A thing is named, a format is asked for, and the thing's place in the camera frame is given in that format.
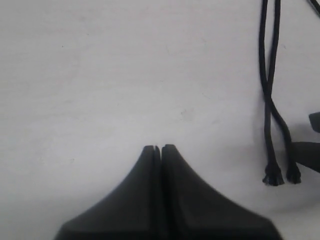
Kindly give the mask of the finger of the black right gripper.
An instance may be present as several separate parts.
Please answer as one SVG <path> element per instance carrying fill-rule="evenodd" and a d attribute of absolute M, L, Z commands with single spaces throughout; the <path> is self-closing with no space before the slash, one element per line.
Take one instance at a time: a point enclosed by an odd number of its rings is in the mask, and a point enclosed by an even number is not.
<path fill-rule="evenodd" d="M 293 142 L 291 144 L 295 162 L 319 173 L 320 172 L 320 143 Z"/>
<path fill-rule="evenodd" d="M 320 112 L 314 112 L 308 115 L 311 128 L 320 133 Z"/>

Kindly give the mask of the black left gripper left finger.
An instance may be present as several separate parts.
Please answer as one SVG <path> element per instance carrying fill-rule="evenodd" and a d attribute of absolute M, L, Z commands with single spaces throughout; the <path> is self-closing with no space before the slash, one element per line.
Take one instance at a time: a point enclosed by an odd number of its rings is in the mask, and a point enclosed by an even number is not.
<path fill-rule="evenodd" d="M 158 238 L 160 150 L 143 148 L 125 179 L 100 202 L 64 223 L 57 240 Z"/>

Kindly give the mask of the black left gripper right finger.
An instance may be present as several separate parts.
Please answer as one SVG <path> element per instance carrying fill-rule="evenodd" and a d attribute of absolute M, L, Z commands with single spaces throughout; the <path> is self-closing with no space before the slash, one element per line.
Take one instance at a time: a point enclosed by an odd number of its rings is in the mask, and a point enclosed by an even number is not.
<path fill-rule="evenodd" d="M 162 148 L 162 187 L 173 240 L 276 240 L 267 218 L 206 183 L 173 144 Z"/>

